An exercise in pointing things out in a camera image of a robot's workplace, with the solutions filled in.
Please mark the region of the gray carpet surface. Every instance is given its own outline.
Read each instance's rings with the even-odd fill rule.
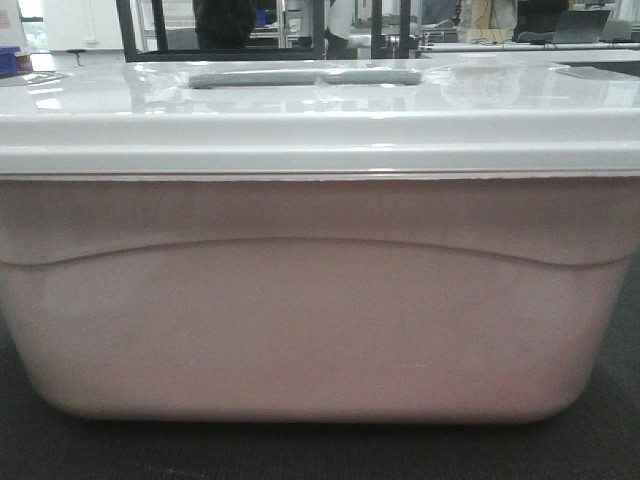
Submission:
[[[0,321],[0,479],[640,480],[640,256],[589,386],[523,426],[97,422],[29,386]]]

